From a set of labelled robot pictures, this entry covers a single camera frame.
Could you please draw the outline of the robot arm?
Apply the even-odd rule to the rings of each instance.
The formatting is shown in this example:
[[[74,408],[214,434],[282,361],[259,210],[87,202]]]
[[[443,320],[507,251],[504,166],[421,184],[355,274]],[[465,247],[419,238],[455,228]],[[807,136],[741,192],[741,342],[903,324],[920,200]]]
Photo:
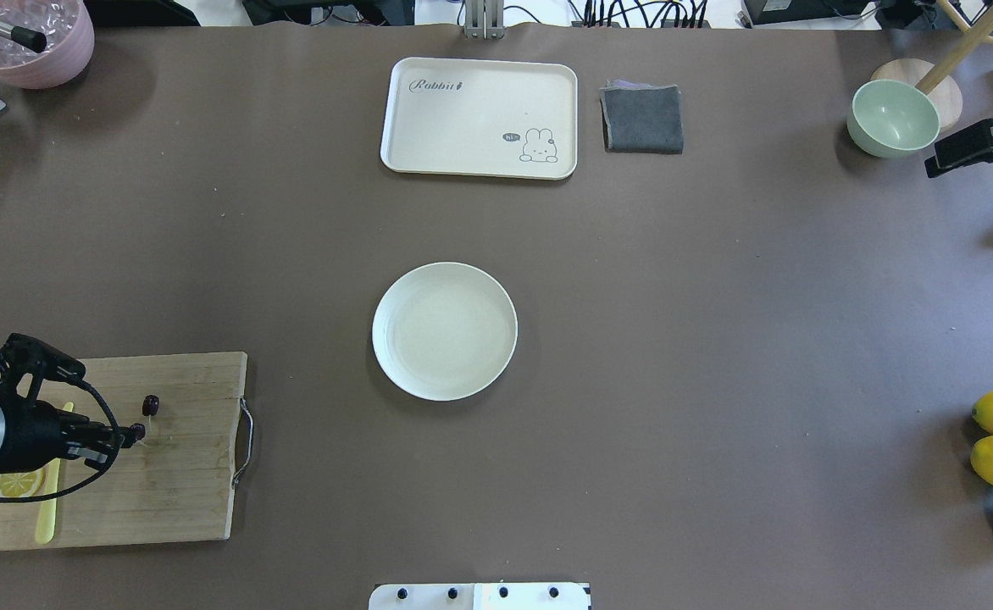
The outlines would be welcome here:
[[[83,458],[102,470],[108,457],[147,435],[144,424],[113,428],[85,414],[66,413],[48,402],[0,399],[0,474],[23,474],[54,459]]]

